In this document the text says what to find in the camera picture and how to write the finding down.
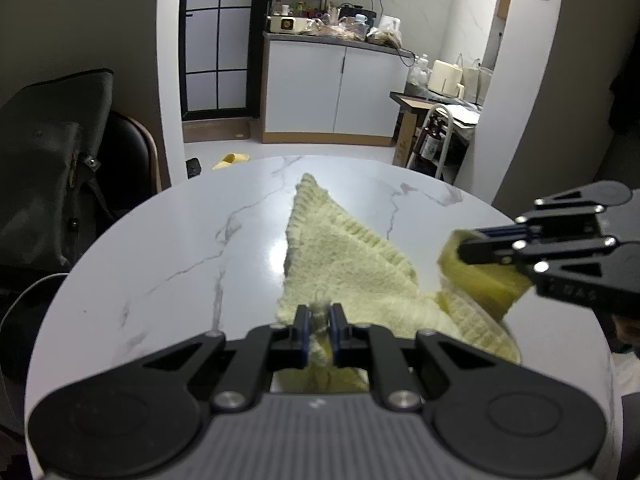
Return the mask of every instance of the small table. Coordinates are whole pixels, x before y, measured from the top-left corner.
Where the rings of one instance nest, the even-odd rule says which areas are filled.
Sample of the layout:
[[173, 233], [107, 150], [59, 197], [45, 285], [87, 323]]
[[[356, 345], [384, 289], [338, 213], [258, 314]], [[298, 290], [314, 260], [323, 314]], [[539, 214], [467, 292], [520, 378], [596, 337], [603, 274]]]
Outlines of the small table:
[[[126, 215], [74, 267], [38, 334], [25, 413], [64, 384], [211, 328], [233, 339], [273, 322], [282, 294], [285, 227], [306, 172], [354, 218], [395, 244], [414, 264], [424, 290], [439, 288], [436, 260], [452, 229], [509, 222], [459, 189], [369, 160], [286, 156], [206, 171]], [[614, 480], [622, 403], [593, 313], [530, 291], [506, 325], [525, 366], [598, 401], [609, 433], [596, 470]], [[38, 478], [31, 447], [29, 459]]]
[[[400, 92], [390, 92], [389, 97], [400, 105], [400, 111], [402, 112], [402, 122], [400, 123], [398, 141], [396, 142], [396, 152], [394, 153], [393, 165], [405, 168], [409, 161], [409, 156], [411, 155], [413, 138], [417, 134], [416, 128], [418, 121], [422, 124], [424, 116], [436, 103], [421, 97], [410, 96]], [[476, 128], [474, 126], [469, 127], [454, 121], [453, 132], [465, 146], [469, 144], [475, 129]]]

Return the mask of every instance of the gray countertop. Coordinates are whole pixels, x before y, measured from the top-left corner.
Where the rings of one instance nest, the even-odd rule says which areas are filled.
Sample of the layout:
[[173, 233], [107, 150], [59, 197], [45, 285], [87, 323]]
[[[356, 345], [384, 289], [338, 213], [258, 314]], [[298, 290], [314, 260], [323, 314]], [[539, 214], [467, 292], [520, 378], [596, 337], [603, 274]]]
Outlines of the gray countertop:
[[302, 43], [324, 43], [329, 45], [350, 46], [353, 48], [362, 48], [364, 50], [374, 50], [376, 52], [384, 52], [385, 54], [400, 54], [402, 57], [412, 58], [414, 55], [408, 50], [396, 50], [388, 46], [375, 45], [364, 41], [339, 40], [331, 36], [301, 36], [299, 34], [275, 34], [273, 32], [264, 32], [264, 37], [268, 41], [300, 41]]

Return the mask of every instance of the cream colored appliance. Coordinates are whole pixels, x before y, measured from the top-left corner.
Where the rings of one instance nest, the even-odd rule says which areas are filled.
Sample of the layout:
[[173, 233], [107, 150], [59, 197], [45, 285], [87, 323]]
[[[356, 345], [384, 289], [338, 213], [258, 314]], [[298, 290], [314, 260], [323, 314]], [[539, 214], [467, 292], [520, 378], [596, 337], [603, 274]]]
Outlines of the cream colored appliance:
[[299, 34], [306, 29], [308, 22], [308, 18], [272, 16], [270, 31], [278, 34]]
[[447, 97], [462, 98], [465, 94], [465, 87], [461, 85], [462, 68], [441, 60], [433, 64], [433, 71], [429, 79], [429, 90]]

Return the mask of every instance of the marble tabletop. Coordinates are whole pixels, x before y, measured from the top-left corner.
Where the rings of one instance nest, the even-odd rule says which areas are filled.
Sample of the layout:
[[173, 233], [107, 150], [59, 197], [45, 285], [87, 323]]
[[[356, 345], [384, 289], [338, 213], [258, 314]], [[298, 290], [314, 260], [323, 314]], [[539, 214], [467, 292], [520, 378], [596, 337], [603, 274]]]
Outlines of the marble tabletop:
[[[211, 328], [229, 339], [274, 321], [287, 251], [285, 227], [303, 173], [350, 214], [394, 243], [424, 290], [455, 228], [509, 219], [430, 177], [380, 162], [286, 156], [207, 171], [125, 216], [76, 265], [38, 334], [25, 413], [60, 386]], [[598, 401], [609, 431], [596, 473], [613, 480], [622, 404], [609, 349], [593, 313], [528, 292], [506, 317], [523, 364]], [[31, 448], [34, 478], [40, 467]]]

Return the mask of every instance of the wooden cabinet base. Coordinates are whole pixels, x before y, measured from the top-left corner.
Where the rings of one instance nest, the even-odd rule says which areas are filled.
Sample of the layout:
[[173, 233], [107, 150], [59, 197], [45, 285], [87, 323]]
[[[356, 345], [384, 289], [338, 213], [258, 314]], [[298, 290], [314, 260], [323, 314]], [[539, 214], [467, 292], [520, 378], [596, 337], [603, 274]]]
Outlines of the wooden cabinet base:
[[361, 146], [391, 146], [391, 137], [359, 134], [318, 134], [297, 132], [269, 132], [262, 134], [262, 142], [306, 142], [313, 144], [359, 144]]

